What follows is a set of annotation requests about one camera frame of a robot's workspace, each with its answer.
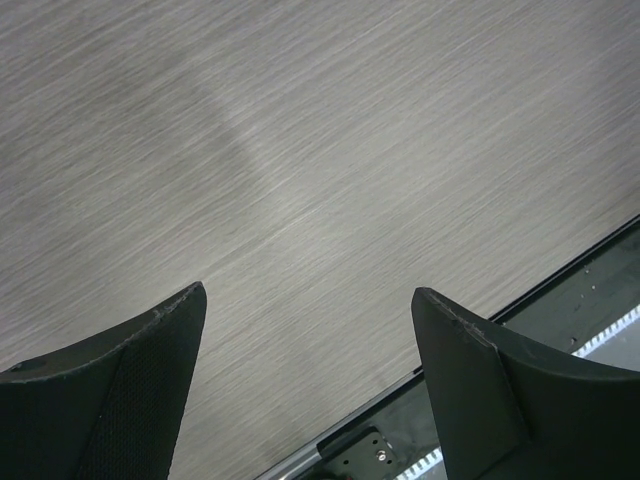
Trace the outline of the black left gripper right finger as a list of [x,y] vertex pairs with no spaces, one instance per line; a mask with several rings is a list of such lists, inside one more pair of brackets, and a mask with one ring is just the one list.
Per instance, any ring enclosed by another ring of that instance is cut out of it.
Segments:
[[639,374],[490,322],[439,292],[411,312],[450,479],[636,479]]

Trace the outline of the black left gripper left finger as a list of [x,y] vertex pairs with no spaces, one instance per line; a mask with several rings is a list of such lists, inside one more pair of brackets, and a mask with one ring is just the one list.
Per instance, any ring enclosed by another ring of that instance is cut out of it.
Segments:
[[1,374],[4,479],[166,479],[206,317],[196,282]]

